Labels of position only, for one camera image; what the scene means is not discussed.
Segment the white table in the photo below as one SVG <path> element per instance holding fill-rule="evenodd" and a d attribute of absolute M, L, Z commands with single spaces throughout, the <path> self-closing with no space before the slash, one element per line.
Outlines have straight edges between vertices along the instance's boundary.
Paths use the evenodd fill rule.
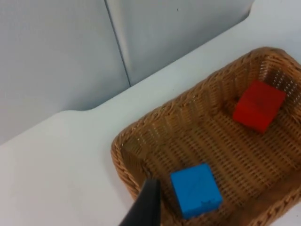
<path fill-rule="evenodd" d="M 132 203 L 111 162 L 118 132 L 256 47 L 283 48 L 301 62 L 300 7 L 257 0 L 245 21 L 108 102 L 58 113 L 3 144 L 0 225 L 117 226 Z M 273 225 L 300 225 L 300 216 L 301 204 Z"/>

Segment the white wall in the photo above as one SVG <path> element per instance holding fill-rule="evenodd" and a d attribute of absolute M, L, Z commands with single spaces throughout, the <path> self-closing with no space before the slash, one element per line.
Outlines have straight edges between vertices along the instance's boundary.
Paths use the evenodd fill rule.
<path fill-rule="evenodd" d="M 254 0 L 107 0 L 131 84 L 243 20 Z"/>
<path fill-rule="evenodd" d="M 0 143 L 127 87 L 103 0 L 0 0 Z"/>

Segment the red cube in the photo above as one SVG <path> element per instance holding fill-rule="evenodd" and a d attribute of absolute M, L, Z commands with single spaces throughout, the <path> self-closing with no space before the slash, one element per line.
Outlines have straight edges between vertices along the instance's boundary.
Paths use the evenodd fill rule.
<path fill-rule="evenodd" d="M 264 82 L 254 81 L 243 93 L 233 119 L 264 133 L 282 105 L 286 93 Z"/>

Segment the block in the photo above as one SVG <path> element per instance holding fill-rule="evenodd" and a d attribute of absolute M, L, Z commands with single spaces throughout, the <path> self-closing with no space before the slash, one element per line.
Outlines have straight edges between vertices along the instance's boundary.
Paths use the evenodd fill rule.
<path fill-rule="evenodd" d="M 171 180 L 184 219 L 216 210 L 222 203 L 222 195 L 206 163 L 174 172 Z"/>
<path fill-rule="evenodd" d="M 239 99 L 233 119 L 264 133 L 277 115 L 286 93 L 264 82 L 254 81 Z"/>

